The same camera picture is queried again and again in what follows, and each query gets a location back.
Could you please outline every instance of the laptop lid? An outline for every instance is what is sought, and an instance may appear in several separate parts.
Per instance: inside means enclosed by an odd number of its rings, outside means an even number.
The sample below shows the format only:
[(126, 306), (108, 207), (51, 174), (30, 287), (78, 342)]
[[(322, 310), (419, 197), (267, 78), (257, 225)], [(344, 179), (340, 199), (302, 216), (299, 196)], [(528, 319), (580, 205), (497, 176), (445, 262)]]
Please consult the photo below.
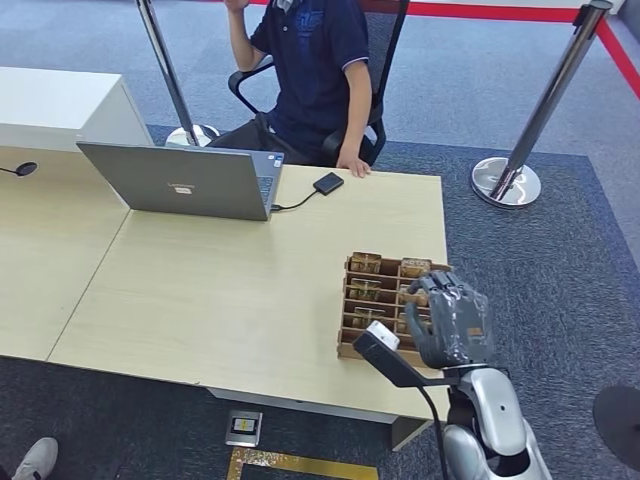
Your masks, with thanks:
[(78, 142), (134, 210), (210, 217), (269, 218), (251, 155), (200, 147)]

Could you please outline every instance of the shoe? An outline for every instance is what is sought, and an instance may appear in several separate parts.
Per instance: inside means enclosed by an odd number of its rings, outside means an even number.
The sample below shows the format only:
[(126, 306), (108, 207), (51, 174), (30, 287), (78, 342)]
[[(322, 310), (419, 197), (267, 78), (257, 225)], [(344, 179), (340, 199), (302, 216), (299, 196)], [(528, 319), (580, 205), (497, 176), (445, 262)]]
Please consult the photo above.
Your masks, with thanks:
[(45, 480), (58, 457), (58, 442), (54, 438), (41, 438), (26, 452), (13, 480)]

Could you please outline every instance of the stanchion base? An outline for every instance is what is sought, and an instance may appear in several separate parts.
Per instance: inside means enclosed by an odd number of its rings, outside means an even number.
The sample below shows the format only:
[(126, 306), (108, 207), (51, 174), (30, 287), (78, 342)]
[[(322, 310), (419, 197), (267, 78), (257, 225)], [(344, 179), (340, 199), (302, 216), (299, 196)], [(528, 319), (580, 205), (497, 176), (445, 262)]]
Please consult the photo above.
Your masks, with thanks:
[(593, 420), (609, 450), (625, 465), (640, 471), (640, 390), (605, 388), (595, 397)]
[[(211, 140), (216, 137), (220, 137), (220, 132), (208, 125), (194, 125), (193, 131), (195, 132), (195, 136), (198, 139), (198, 145), (201, 147), (206, 147), (211, 143)], [(184, 133), (184, 129), (178, 128), (177, 130), (171, 132), (171, 134), (167, 138), (167, 141), (165, 142), (165, 145), (168, 147), (171, 147), (171, 145), (183, 147), (189, 145), (189, 142), (186, 140), (186, 134)]]
[(509, 161), (504, 157), (485, 158), (475, 165), (471, 174), (471, 186), (478, 196), (486, 202), (502, 208), (522, 208), (536, 201), (542, 186), (536, 172), (525, 165), (520, 175), (502, 200), (491, 198), (489, 194), (496, 186)]

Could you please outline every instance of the light wood tabletop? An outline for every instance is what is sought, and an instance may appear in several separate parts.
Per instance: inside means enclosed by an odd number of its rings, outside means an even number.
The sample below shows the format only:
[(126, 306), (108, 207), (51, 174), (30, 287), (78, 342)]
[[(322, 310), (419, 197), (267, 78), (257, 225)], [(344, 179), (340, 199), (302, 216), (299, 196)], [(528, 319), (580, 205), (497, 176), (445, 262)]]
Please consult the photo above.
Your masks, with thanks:
[[(297, 203), (328, 171), (285, 167), (277, 202)], [(417, 391), (336, 348), (352, 252), (446, 263), (440, 179), (337, 173), (344, 186), (269, 223), (131, 211), (50, 359), (431, 418)], [(444, 388), (431, 393), (448, 410)]]
[(128, 208), (83, 155), (0, 147), (0, 354), (45, 360)]

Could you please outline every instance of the chair armrest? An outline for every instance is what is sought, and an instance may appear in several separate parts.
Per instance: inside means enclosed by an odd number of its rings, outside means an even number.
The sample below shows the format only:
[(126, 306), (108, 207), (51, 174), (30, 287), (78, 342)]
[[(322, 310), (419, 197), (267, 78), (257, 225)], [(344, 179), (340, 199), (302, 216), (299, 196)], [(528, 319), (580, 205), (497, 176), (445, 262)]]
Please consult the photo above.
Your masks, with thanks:
[(255, 68), (249, 72), (241, 72), (238, 71), (234, 73), (233, 75), (229, 77), (229, 89), (231, 90), (232, 93), (238, 97), (238, 100), (244, 103), (247, 108), (254, 112), (254, 114), (257, 114), (258, 111), (256, 107), (251, 105), (248, 100), (245, 98), (240, 92), (240, 85), (247, 80), (248, 78), (251, 78), (254, 75), (257, 75), (260, 72), (263, 72), (268, 68), (271, 68), (273, 66), (273, 60), (270, 56), (264, 57), (260, 63), (257, 64)]
[[(373, 144), (368, 138), (365, 137), (360, 148), (361, 158), (369, 165), (373, 165), (377, 158), (378, 154), (380, 154), (380, 150), (382, 150), (382, 147), (386, 142), (386, 134), (384, 131), (384, 124), (382, 123), (383, 110), (383, 107), (381, 102), (371, 107), (371, 111), (369, 114), (369, 121), (367, 122), (367, 126), (372, 127), (376, 135), (377, 135), (378, 139), (375, 144)], [(325, 155), (325, 158), (328, 163), (326, 166), (335, 166), (340, 156), (342, 143), (344, 141), (344, 134), (344, 131), (338, 130), (329, 135), (322, 142), (322, 153)]]

